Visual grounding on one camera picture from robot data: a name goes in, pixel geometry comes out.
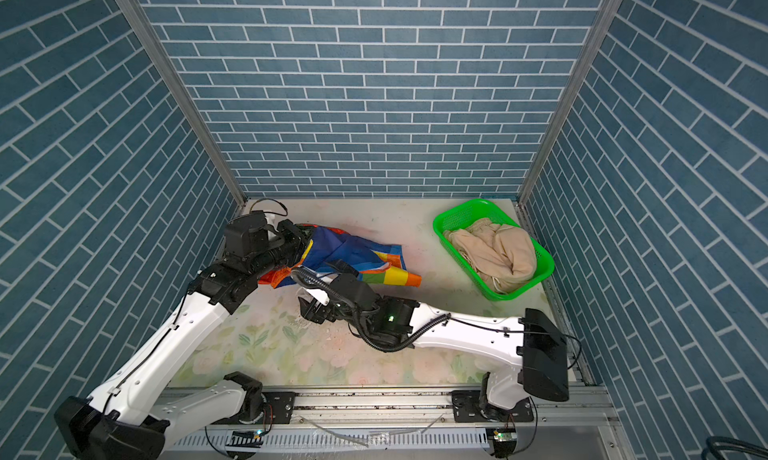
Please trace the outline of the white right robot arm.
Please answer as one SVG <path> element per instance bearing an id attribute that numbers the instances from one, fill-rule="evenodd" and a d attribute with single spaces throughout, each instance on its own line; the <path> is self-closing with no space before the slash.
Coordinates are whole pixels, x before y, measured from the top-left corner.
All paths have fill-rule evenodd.
<path id="1" fill-rule="evenodd" d="M 353 335 L 383 353 L 442 348 L 480 355 L 499 363 L 483 376 L 480 414 L 506 421 L 520 403 L 570 398 L 568 341 L 542 311 L 521 317 L 481 317 L 427 303 L 376 293 L 351 273 L 322 276 L 297 267 L 291 279 L 303 293 L 301 316 L 317 324 L 345 321 Z"/>

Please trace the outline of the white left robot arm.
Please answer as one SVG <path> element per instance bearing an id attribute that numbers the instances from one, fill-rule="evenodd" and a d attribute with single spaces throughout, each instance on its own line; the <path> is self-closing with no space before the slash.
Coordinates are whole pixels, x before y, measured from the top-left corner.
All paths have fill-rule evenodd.
<path id="1" fill-rule="evenodd" d="M 70 453 L 78 459 L 156 459 L 181 438 L 222 419 L 269 422 L 262 383 L 238 371 L 175 402 L 161 405 L 158 399 L 263 276 L 301 260 L 312 234 L 312 228 L 289 219 L 272 225 L 261 210 L 230 222 L 222 258 L 189 283 L 150 339 L 88 396 L 70 396 L 57 408 L 55 422 Z"/>

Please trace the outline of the rainbow striped shorts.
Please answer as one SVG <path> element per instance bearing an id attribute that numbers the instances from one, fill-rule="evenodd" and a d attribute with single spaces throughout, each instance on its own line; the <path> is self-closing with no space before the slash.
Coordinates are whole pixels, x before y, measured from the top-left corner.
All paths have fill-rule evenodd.
<path id="1" fill-rule="evenodd" d="M 406 267 L 399 244 L 382 244 L 349 232 L 316 224 L 308 227 L 310 240 L 297 266 L 306 266 L 321 274 L 335 273 L 341 263 L 357 272 L 357 278 L 369 284 L 419 287 L 422 277 Z"/>

